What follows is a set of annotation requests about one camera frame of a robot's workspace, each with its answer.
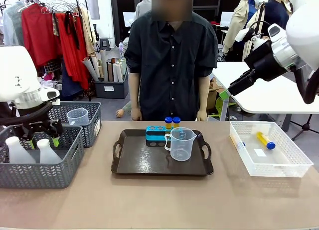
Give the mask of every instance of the table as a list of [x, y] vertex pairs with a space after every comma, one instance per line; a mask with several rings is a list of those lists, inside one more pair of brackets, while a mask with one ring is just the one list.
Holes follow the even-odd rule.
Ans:
[[214, 174], [205, 178], [116, 176], [112, 146], [124, 129], [162, 122], [103, 121], [62, 190], [0, 189], [1, 226], [24, 229], [299, 229], [319, 226], [319, 173], [250, 177], [229, 122], [182, 122], [203, 133]]
[[223, 45], [223, 41], [224, 41], [224, 33], [227, 34], [228, 30], [221, 30], [221, 32], [223, 33], [221, 36], [221, 44]]
[[[218, 62], [212, 74], [223, 88], [228, 89], [230, 83], [248, 70], [245, 62]], [[232, 98], [248, 113], [280, 114], [276, 119], [280, 127], [286, 114], [319, 114], [319, 97], [316, 96], [312, 104], [305, 104], [297, 85], [283, 76], [270, 82], [259, 79], [252, 87]]]

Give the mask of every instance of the brown tray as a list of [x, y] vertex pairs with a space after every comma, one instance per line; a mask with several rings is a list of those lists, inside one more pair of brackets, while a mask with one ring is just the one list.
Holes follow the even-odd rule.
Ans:
[[[164, 149], [163, 143], [146, 143], [145, 129], [126, 129], [113, 146], [111, 171], [122, 175], [172, 175], [206, 176], [214, 172], [211, 163], [211, 149], [204, 141], [201, 132], [194, 130], [192, 154], [189, 160], [179, 162]], [[203, 146], [207, 146], [208, 157], [205, 159]]]

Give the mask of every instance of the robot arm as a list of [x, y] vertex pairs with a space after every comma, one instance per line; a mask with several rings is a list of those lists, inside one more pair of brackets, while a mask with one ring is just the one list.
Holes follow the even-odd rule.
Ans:
[[20, 117], [0, 118], [0, 125], [15, 125], [15, 135], [32, 141], [34, 132], [46, 132], [56, 143], [63, 132], [60, 120], [48, 112], [59, 97], [54, 88], [42, 88], [28, 51], [21, 46], [0, 47], [0, 101], [13, 101]]
[[[242, 30], [236, 40], [252, 41], [254, 44], [252, 53], [244, 60], [250, 70], [231, 83], [228, 93], [235, 96], [252, 86], [259, 78], [271, 81], [292, 71], [304, 102], [311, 104], [319, 87], [319, 27], [309, 30], [309, 26], [304, 25], [304, 19], [307, 17], [312, 19], [312, 23], [315, 22], [314, 8], [306, 5], [298, 9], [289, 20], [286, 31], [276, 24], [271, 25], [268, 28], [270, 40], [263, 40], [255, 35], [253, 28]], [[316, 72], [306, 86], [302, 67], [307, 64]]]

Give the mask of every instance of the beige table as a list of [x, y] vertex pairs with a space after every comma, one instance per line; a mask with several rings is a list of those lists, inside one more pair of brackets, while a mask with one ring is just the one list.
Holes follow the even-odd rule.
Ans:
[[213, 175], [196, 178], [111, 174], [120, 132], [147, 122], [104, 121], [70, 187], [0, 190], [1, 227], [25, 229], [299, 229], [319, 226], [319, 174], [250, 177], [228, 122], [184, 122], [212, 149]]

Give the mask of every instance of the blue cap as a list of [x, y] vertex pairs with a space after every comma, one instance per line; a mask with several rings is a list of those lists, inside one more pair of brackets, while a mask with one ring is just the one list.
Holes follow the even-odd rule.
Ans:
[[172, 119], [172, 117], [166, 117], [165, 118], [165, 123], [172, 123], [173, 122], [173, 119]]
[[276, 145], [273, 142], [269, 142], [266, 147], [271, 150], [271, 149], [274, 149]]
[[173, 118], [173, 122], [174, 122], [175, 124], [180, 123], [180, 118], [179, 118], [179, 117], [174, 117], [174, 118]]

